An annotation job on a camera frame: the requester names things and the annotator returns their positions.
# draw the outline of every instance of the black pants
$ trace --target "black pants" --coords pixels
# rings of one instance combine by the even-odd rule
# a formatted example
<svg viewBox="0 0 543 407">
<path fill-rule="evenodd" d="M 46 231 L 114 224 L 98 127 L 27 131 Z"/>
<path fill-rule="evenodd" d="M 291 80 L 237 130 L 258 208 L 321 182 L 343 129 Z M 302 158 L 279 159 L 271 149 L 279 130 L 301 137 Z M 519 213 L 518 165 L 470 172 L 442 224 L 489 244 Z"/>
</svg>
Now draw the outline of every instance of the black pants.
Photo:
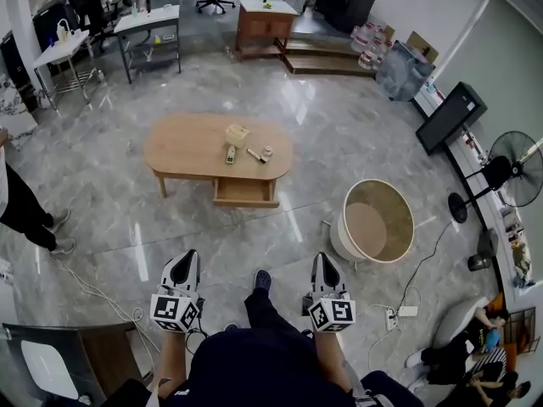
<svg viewBox="0 0 543 407">
<path fill-rule="evenodd" d="M 268 297 L 268 292 L 262 288 L 256 288 L 245 300 L 247 316 L 252 329 L 273 329 L 284 332 L 299 331 L 296 327 L 278 314 Z"/>
<path fill-rule="evenodd" d="M 372 392 L 373 396 L 381 394 L 387 397 L 394 407 L 424 407 L 419 398 L 382 371 L 370 372 L 361 379 L 361 383 L 365 389 Z"/>
<path fill-rule="evenodd" d="M 57 247 L 54 234 L 46 229 L 53 226 L 53 217 L 37 202 L 32 190 L 15 171 L 6 164 L 8 172 L 8 206 L 0 223 L 25 234 L 34 244 L 48 250 Z"/>
<path fill-rule="evenodd" d="M 456 384 L 466 373 L 467 333 L 455 336 L 443 348 L 426 348 L 421 356 L 425 365 L 439 365 L 436 371 L 428 374 L 430 384 Z"/>
</svg>

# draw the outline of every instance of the gray tile floor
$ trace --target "gray tile floor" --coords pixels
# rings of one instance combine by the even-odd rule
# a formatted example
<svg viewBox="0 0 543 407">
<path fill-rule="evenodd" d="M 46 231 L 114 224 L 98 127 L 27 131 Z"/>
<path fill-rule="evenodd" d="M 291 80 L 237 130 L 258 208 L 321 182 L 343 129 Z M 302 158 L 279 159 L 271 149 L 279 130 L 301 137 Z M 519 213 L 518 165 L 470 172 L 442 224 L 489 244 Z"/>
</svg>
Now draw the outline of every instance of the gray tile floor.
<svg viewBox="0 0 543 407">
<path fill-rule="evenodd" d="M 220 51 L 229 46 L 238 28 L 239 0 L 236 8 L 225 5 L 225 14 L 220 9 L 209 6 L 199 14 L 194 5 L 199 0 L 151 0 L 152 8 L 161 8 L 165 4 L 181 4 L 179 34 L 182 38 L 182 51 L 186 53 L 202 53 Z M 324 20 L 324 17 L 308 8 L 293 25 L 293 36 L 311 35 L 319 39 L 350 40 L 349 35 L 334 29 Z M 131 36 L 136 42 L 145 35 Z M 105 48 L 106 53 L 117 53 L 117 41 L 109 39 Z"/>
<path fill-rule="evenodd" d="M 92 96 L 92 108 L 77 92 L 60 103 L 61 115 L 40 113 L 39 127 L 8 162 L 55 211 L 71 207 L 60 237 L 78 242 L 66 263 L 99 286 L 126 311 L 144 310 L 142 327 L 160 343 L 148 318 L 150 294 L 169 258 L 196 248 L 202 259 L 200 293 L 206 298 L 203 328 L 213 333 L 229 321 L 248 324 L 243 301 L 259 267 L 271 272 L 271 298 L 300 329 L 301 297 L 310 288 L 311 260 L 331 249 L 327 226 L 347 189 L 363 178 L 398 188 L 414 214 L 411 250 L 398 263 L 341 260 L 356 300 L 357 323 L 341 334 L 344 351 L 360 377 L 369 372 L 371 346 L 386 333 L 383 310 L 396 306 L 418 261 L 432 253 L 450 220 L 446 197 L 461 184 L 446 157 L 426 155 L 415 137 L 421 118 L 409 103 L 392 103 L 372 80 L 343 76 L 293 76 L 275 59 L 231 60 L 224 53 L 198 54 L 176 66 L 140 74 L 129 86 L 119 57 L 99 60 L 106 82 Z M 292 170 L 277 184 L 278 209 L 217 208 L 207 182 L 167 181 L 170 196 L 143 162 L 150 126 L 161 116 L 213 112 L 272 120 L 294 141 Z M 473 213 L 458 230 L 450 227 L 434 258 L 413 285 L 421 293 L 420 315 L 402 321 L 372 351 L 372 368 L 401 383 L 417 372 L 404 369 L 408 354 L 427 346 L 444 312 L 475 295 L 497 291 L 492 269 L 470 272 L 466 257 L 476 248 L 479 223 Z M 42 250 L 0 225 L 0 257 L 13 264 L 15 300 L 21 323 L 96 325 L 118 322 L 101 298 L 82 293 Z M 409 304 L 417 304 L 413 291 Z M 0 374 L 0 388 L 9 379 Z M 447 388 L 423 390 L 427 405 Z"/>
</svg>

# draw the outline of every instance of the black electric fan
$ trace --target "black electric fan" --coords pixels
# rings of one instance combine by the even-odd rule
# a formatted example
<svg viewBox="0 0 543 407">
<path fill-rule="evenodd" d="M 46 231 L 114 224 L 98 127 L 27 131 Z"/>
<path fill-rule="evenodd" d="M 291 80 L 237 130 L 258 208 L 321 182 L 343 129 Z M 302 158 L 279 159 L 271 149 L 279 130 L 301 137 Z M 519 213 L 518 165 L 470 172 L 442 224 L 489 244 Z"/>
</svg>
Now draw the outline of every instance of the black electric fan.
<svg viewBox="0 0 543 407">
<path fill-rule="evenodd" d="M 466 176 L 482 173 L 488 187 L 466 202 L 458 193 L 449 195 L 449 210 L 452 217 L 463 223 L 467 218 L 467 205 L 490 191 L 498 190 L 507 182 L 507 195 L 504 202 L 512 207 L 525 207 L 531 204 L 543 187 L 543 156 L 537 143 L 520 131 L 502 134 L 492 145 L 489 162 L 481 170 Z"/>
</svg>

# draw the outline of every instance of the power strip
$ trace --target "power strip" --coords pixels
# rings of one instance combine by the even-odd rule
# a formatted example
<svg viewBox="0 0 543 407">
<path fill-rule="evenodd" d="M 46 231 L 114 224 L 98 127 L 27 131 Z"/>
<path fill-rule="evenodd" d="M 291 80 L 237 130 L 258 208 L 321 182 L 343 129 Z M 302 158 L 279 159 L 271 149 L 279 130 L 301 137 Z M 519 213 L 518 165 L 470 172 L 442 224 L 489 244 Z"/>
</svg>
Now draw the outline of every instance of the power strip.
<svg viewBox="0 0 543 407">
<path fill-rule="evenodd" d="M 384 319 L 387 322 L 387 331 L 394 330 L 398 326 L 398 317 L 394 315 L 392 309 L 386 309 L 384 311 Z"/>
</svg>

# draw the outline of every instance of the oval table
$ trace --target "oval table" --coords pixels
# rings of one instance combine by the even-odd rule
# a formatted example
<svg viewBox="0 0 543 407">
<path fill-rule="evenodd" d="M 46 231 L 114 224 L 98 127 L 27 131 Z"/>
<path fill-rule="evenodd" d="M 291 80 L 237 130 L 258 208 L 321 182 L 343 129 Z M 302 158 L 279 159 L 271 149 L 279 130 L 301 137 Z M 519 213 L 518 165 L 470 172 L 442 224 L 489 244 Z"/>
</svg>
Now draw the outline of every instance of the oval table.
<svg viewBox="0 0 543 407">
<path fill-rule="evenodd" d="M 250 130 L 234 164 L 226 163 L 225 130 L 239 124 Z M 273 148 L 266 164 L 250 156 L 264 146 Z M 220 206 L 276 208 L 276 181 L 292 164 L 293 148 L 287 132 L 277 124 L 254 118 L 218 114 L 171 114 L 156 122 L 145 143 L 144 158 L 159 179 L 213 181 L 213 203 Z"/>
</svg>

